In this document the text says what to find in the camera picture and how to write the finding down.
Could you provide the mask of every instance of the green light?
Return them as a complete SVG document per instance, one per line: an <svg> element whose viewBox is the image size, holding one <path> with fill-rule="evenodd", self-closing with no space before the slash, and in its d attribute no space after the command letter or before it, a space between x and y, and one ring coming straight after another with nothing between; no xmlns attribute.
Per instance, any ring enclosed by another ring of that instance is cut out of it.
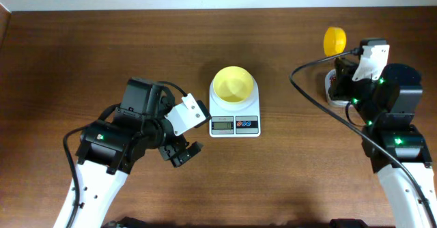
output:
<svg viewBox="0 0 437 228"><path fill-rule="evenodd" d="M397 145L399 145L399 144L402 143L402 140L401 140L400 138L397 138L397 139L395 139L395 143L396 143Z"/></svg>

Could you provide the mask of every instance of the yellow bowl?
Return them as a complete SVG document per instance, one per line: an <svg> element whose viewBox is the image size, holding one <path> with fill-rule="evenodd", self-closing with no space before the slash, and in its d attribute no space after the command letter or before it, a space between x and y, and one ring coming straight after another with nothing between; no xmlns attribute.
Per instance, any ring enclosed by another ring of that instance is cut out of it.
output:
<svg viewBox="0 0 437 228"><path fill-rule="evenodd" d="M226 102L242 102L252 93L253 79L244 68L231 66L218 71L212 85L220 99Z"/></svg>

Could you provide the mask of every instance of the wooden table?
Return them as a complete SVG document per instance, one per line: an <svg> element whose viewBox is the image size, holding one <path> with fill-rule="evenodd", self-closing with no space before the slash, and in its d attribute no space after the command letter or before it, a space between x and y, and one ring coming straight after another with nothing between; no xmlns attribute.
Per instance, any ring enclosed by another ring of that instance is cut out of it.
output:
<svg viewBox="0 0 437 228"><path fill-rule="evenodd" d="M53 225L71 181L62 137L120 102L130 77L172 81L208 104L209 84L225 66L246 68L258 82L261 136L213 139L207 126L191 130L186 138L205 147L179 169L147 151L105 222L392 225L361 139L287 76L324 56L329 26L345 29L347 48L386 38L391 62L423 73L414 123L437 159L436 23L437 8L14 12L0 50L0 226ZM332 68L311 68L297 81L323 101ZM72 152L78 145L70 140Z"/></svg>

